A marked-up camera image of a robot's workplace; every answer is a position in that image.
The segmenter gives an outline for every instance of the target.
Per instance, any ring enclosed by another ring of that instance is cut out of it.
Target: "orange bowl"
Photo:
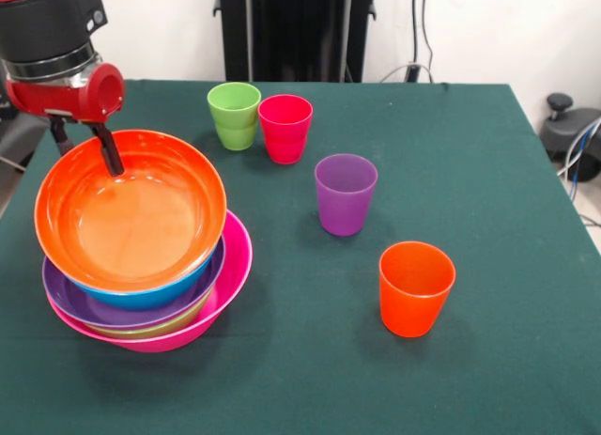
[[[46,256],[75,282],[149,290],[197,270],[222,234],[225,190],[191,145],[145,130],[114,133],[125,173],[112,177],[89,139],[50,170],[36,200]]]

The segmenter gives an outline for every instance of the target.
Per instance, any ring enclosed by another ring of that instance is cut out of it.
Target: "yellow bowl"
[[[179,329],[183,329],[187,325],[189,325],[194,318],[200,313],[203,305],[208,299],[208,296],[212,292],[209,291],[205,297],[203,297],[195,306],[191,307],[189,310],[184,311],[180,315],[177,315],[175,318],[167,320],[159,325],[153,325],[150,327],[145,327],[144,329],[137,330],[111,330],[105,329],[101,327],[96,327],[94,325],[86,324],[90,329],[94,332],[98,332],[99,334],[105,334],[106,336],[111,336],[116,339],[144,339],[144,338],[154,338],[155,336],[162,336],[164,334],[170,334]]]

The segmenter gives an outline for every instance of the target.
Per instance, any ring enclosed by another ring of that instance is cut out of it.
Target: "table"
[[[214,162],[253,237],[245,289],[205,336],[165,354],[66,327],[44,297],[32,222],[57,158],[45,136],[0,221],[2,433],[601,431],[599,254],[508,86],[259,84],[315,106],[293,166],[272,163],[260,134],[224,150],[212,86],[128,82],[111,126],[175,134]],[[313,179],[340,151],[380,175],[347,239],[320,228]],[[378,315],[378,258],[401,240],[432,242],[457,268],[420,339]]]

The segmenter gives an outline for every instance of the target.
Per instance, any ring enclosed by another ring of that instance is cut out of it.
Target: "black knob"
[[[567,108],[572,106],[574,104],[574,101],[569,95],[557,92],[547,97],[547,103],[553,111],[555,111],[556,113],[562,113]]]

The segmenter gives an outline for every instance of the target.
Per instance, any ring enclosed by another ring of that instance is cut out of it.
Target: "pink bowl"
[[[192,323],[172,334],[146,339],[115,339],[102,336],[92,332],[82,322],[64,313],[54,305],[52,299],[49,298],[48,302],[56,315],[71,329],[90,338],[99,339],[136,352],[166,352],[181,348],[193,342],[210,327],[221,312],[236,298],[251,271],[251,264],[253,263],[251,237],[244,224],[231,211],[227,212],[225,227],[223,228],[223,242],[226,249],[225,261],[215,288]]]

